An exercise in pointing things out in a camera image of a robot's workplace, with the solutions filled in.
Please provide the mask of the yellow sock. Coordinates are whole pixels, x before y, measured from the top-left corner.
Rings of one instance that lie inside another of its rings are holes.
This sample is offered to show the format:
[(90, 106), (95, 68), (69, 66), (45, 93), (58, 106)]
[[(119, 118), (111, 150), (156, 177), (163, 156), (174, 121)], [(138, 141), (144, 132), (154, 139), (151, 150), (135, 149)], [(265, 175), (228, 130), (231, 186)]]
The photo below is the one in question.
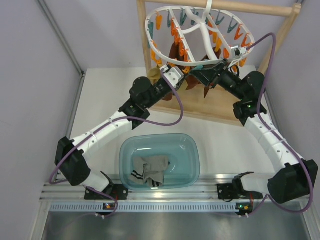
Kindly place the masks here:
[(184, 91), (187, 91), (189, 89), (189, 79), (185, 78), (182, 85), (181, 85), (181, 89)]
[(151, 81), (152, 84), (155, 84), (156, 82), (158, 82), (159, 79), (161, 78), (160, 66), (157, 65), (156, 67), (152, 67), (147, 72), (147, 78)]

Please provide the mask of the white round clip hanger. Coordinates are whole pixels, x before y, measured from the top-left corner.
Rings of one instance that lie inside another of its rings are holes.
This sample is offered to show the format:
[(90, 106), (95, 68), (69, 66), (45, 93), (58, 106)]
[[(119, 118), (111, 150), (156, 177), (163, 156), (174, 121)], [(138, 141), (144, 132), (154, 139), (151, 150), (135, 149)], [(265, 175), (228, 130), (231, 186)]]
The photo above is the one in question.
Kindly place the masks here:
[[(151, 11), (145, 19), (145, 34), (150, 59), (156, 66), (169, 64), (186, 66), (214, 65), (227, 59), (243, 67), (255, 43), (244, 22), (226, 10), (207, 7), (163, 6)], [(184, 61), (169, 58), (172, 44), (180, 44)], [(242, 59), (230, 59), (230, 47), (247, 47)]]

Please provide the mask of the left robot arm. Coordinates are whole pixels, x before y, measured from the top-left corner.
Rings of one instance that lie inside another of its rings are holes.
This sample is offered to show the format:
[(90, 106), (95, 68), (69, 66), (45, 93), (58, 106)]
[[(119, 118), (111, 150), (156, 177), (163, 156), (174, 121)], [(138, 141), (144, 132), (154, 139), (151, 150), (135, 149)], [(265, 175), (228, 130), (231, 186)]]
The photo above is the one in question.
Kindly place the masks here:
[(110, 178), (103, 172), (90, 169), (87, 161), (110, 141), (148, 122), (148, 109), (169, 93), (176, 94), (183, 81), (184, 77), (171, 73), (165, 74), (155, 84), (147, 77), (139, 77), (129, 90), (129, 100), (113, 116), (74, 139), (61, 138), (54, 163), (64, 175), (64, 180), (71, 186), (92, 188), (103, 199), (109, 198), (113, 194)]

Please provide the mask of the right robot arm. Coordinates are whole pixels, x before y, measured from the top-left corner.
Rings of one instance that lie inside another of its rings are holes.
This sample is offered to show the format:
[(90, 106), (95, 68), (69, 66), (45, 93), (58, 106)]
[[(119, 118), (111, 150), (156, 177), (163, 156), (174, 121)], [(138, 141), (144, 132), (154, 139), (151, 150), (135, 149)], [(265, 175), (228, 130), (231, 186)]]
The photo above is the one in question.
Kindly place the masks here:
[(232, 180), (233, 192), (246, 198), (251, 192), (270, 195), (283, 204), (312, 194), (318, 173), (314, 160), (303, 159), (279, 133), (267, 110), (259, 102), (265, 80), (259, 71), (243, 79), (228, 69), (227, 60), (213, 66), (198, 66), (189, 73), (205, 87), (222, 87), (238, 98), (233, 112), (240, 123), (255, 137), (273, 165), (274, 173), (245, 172)]

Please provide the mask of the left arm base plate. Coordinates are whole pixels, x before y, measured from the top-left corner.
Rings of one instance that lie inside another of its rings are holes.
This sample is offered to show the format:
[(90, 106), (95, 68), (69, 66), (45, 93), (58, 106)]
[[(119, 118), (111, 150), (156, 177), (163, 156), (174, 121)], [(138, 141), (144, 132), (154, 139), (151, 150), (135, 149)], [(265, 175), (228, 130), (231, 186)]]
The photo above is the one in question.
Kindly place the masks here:
[[(112, 184), (109, 185), (106, 190), (102, 192), (105, 195), (112, 197), (115, 200), (126, 200), (128, 197), (128, 189), (123, 184)], [(90, 189), (85, 190), (84, 194), (85, 200), (107, 200), (108, 197), (101, 195)]]

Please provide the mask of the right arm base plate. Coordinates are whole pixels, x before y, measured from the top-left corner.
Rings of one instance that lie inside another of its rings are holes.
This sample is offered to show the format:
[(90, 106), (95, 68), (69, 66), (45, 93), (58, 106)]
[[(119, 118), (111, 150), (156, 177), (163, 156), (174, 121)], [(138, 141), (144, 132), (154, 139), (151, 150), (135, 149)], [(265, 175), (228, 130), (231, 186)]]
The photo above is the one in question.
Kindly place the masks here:
[(231, 202), (232, 200), (248, 200), (249, 194), (238, 193), (231, 183), (220, 183), (216, 185), (218, 199), (225, 202)]

